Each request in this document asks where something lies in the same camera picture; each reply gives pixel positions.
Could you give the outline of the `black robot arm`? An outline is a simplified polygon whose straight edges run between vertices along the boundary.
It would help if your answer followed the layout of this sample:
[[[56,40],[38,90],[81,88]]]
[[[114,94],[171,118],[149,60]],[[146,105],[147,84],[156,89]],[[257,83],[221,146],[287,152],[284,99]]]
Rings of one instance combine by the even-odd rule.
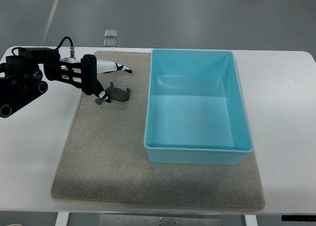
[[[56,48],[14,47],[0,65],[0,116],[7,118],[47,92],[48,83],[58,81],[93,94],[96,89],[96,58],[84,55],[79,62],[61,59],[59,49],[70,42],[70,57],[75,49],[70,37],[62,38]]]

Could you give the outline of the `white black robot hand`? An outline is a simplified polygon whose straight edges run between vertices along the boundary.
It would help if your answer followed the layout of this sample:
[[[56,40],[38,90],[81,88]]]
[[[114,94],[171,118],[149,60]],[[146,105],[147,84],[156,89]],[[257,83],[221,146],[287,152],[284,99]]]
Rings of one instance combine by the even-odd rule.
[[[102,86],[100,81],[97,79],[98,74],[108,74],[115,71],[125,71],[129,74],[132,73],[132,70],[127,68],[125,65],[118,64],[113,61],[97,59],[95,55],[91,54],[84,55],[80,60],[80,63],[82,91],[86,95],[95,95],[97,93],[98,86]]]

